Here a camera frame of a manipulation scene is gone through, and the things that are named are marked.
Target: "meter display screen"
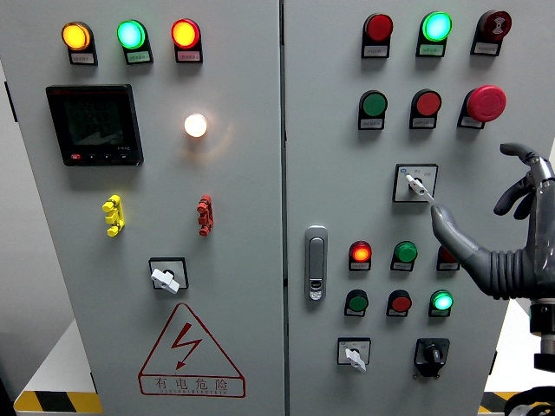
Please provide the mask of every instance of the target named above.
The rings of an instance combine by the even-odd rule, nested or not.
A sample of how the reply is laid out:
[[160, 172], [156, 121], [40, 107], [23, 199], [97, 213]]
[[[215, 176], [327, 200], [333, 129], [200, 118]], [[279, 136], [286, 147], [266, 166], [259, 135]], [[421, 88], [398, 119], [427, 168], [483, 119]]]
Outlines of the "meter display screen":
[[65, 165], [142, 163], [130, 85], [52, 86], [46, 95]]

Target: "robotic hand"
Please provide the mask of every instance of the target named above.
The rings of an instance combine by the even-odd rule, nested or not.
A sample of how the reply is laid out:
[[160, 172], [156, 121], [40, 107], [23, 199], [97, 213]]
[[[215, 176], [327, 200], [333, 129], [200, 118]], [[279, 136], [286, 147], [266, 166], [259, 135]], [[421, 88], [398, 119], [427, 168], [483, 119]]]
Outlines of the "robotic hand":
[[524, 197], [514, 217], [529, 217], [526, 247], [514, 253], [489, 251], [460, 231], [442, 205], [432, 205], [434, 235], [485, 294], [532, 300], [530, 332], [541, 335], [541, 354], [534, 355], [534, 367], [555, 372], [555, 173], [548, 160], [527, 146], [507, 143], [500, 150], [530, 166], [493, 209], [505, 215]]

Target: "emergency stop button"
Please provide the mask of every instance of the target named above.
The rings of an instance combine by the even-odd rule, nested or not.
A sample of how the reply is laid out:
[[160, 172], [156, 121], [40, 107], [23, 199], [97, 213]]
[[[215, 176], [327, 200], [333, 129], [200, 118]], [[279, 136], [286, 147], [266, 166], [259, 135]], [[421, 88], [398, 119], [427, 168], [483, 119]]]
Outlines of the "emergency stop button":
[[482, 85], [470, 91], [460, 111], [458, 127], [484, 128], [505, 111], [505, 92], [496, 85]]

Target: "red indicator light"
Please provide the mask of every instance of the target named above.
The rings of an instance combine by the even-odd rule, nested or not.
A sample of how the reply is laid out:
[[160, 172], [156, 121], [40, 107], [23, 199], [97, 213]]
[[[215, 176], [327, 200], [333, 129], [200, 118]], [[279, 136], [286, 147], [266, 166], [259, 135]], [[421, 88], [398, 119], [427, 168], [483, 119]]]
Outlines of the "red indicator light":
[[416, 102], [416, 109], [422, 115], [429, 116], [440, 111], [441, 97], [435, 92], [422, 94]]
[[468, 115], [482, 123], [497, 119], [503, 114], [505, 106], [506, 95], [495, 85], [482, 85], [472, 91], [467, 99]]
[[410, 307], [413, 306], [413, 302], [410, 300], [409, 297], [398, 297], [391, 303], [391, 308], [395, 312], [407, 312]]
[[178, 48], [194, 47], [200, 39], [199, 25], [191, 19], [178, 20], [172, 26], [172, 39]]
[[443, 246], [440, 247], [440, 257], [446, 263], [457, 263], [457, 259]]
[[478, 30], [490, 42], [501, 41], [511, 30], [513, 21], [506, 11], [490, 10], [478, 21]]
[[355, 262], [366, 263], [372, 257], [370, 244], [365, 241], [357, 241], [350, 246], [350, 256]]
[[388, 15], [372, 15], [366, 22], [366, 33], [375, 42], [388, 39], [393, 32], [393, 20]]

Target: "green push button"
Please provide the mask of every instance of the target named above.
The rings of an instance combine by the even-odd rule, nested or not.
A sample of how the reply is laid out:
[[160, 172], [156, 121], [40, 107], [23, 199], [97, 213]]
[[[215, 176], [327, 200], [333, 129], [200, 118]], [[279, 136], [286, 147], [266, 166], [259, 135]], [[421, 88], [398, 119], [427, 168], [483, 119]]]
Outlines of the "green push button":
[[355, 312], [362, 312], [368, 307], [368, 299], [362, 296], [355, 296], [349, 301], [349, 308]]
[[379, 93], [369, 94], [362, 102], [364, 113], [370, 117], [376, 117], [385, 111], [387, 102], [385, 97]]
[[403, 263], [412, 263], [417, 256], [418, 250], [410, 241], [403, 241], [395, 247], [395, 257]]

